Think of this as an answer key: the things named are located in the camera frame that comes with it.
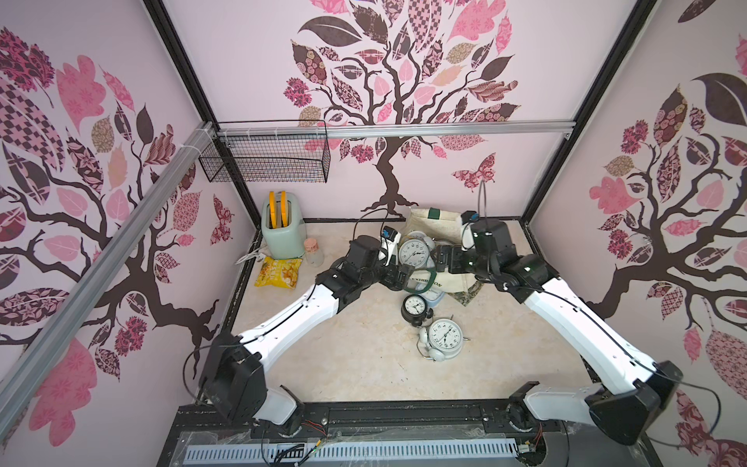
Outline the black twin bell clock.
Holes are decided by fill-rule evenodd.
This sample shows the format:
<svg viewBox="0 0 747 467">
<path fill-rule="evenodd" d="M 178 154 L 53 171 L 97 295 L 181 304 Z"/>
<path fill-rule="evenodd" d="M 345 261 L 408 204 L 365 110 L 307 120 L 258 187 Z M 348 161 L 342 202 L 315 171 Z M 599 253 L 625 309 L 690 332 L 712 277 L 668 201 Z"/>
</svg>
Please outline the black twin bell clock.
<svg viewBox="0 0 747 467">
<path fill-rule="evenodd" d="M 419 328 L 427 320 L 432 319 L 434 313 L 424 297 L 412 294 L 404 299 L 401 305 L 401 316 L 410 326 Z"/>
</svg>

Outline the light blue square clock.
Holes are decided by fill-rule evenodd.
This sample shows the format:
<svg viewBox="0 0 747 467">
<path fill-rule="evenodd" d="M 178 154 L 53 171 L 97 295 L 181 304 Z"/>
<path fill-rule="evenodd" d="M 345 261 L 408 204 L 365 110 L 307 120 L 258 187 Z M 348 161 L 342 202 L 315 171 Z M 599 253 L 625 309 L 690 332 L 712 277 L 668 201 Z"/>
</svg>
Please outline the light blue square clock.
<svg viewBox="0 0 747 467">
<path fill-rule="evenodd" d="M 435 309 L 435 307 L 437 307 L 441 303 L 441 301 L 443 301 L 445 295 L 447 295 L 447 293 L 445 293 L 444 291 L 434 288 L 420 293 L 420 296 L 426 301 L 429 309 Z"/>
</svg>

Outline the canvas tote bag green handles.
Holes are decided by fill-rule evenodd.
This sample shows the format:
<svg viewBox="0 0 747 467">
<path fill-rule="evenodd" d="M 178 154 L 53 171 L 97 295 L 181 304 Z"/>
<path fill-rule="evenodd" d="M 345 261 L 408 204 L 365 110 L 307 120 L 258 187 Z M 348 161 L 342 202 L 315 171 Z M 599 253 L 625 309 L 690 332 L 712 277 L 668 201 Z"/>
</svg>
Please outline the canvas tote bag green handles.
<svg viewBox="0 0 747 467">
<path fill-rule="evenodd" d="M 413 208 L 400 243 L 400 262 L 410 264 L 414 275 L 408 288 L 437 307 L 445 296 L 466 307 L 482 286 L 461 264 L 474 247 L 471 226 L 474 211 L 459 214 L 438 208 Z"/>
</svg>

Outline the large white twin bell clock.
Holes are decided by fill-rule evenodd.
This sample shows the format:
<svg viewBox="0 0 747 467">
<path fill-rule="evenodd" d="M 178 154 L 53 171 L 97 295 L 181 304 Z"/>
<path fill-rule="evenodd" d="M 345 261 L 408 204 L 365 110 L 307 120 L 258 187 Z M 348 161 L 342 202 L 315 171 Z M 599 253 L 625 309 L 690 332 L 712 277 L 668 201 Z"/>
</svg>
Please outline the large white twin bell clock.
<svg viewBox="0 0 747 467">
<path fill-rule="evenodd" d="M 444 362 L 459 356 L 465 342 L 461 327 L 451 319 L 442 318 L 419 329 L 416 348 L 423 358 Z"/>
</svg>

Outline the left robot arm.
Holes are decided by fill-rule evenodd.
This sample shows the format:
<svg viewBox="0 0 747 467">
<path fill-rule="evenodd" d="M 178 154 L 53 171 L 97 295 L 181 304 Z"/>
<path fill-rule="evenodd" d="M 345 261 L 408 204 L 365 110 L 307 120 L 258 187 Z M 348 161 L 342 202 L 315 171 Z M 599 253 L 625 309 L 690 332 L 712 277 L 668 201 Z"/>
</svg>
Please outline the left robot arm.
<svg viewBox="0 0 747 467">
<path fill-rule="evenodd" d="M 372 285 L 402 290 L 412 268 L 398 264 L 401 237 L 391 228 L 378 239 L 360 235 L 346 255 L 317 274 L 292 305 L 239 335 L 219 336 L 210 346 L 200 387 L 226 422 L 264 420 L 285 431 L 297 430 L 305 404 L 286 388 L 268 387 L 266 372 L 300 338 L 357 301 Z"/>
</svg>

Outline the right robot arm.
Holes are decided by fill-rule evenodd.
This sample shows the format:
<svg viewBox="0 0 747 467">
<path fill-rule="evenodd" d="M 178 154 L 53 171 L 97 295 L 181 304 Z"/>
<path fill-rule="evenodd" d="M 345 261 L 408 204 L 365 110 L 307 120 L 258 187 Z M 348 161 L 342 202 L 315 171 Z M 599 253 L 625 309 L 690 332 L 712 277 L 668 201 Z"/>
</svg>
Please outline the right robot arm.
<svg viewBox="0 0 747 467">
<path fill-rule="evenodd" d="M 599 378 L 580 388 L 531 381 L 514 394 L 516 403 L 535 420 L 593 425 L 621 445 L 634 445 L 666 409 L 683 379 L 681 370 L 625 340 L 543 258 L 517 253 L 504 222 L 480 219 L 466 234 L 459 246 L 437 246 L 432 255 L 437 271 L 472 274 L 510 294 L 548 322 Z"/>
</svg>

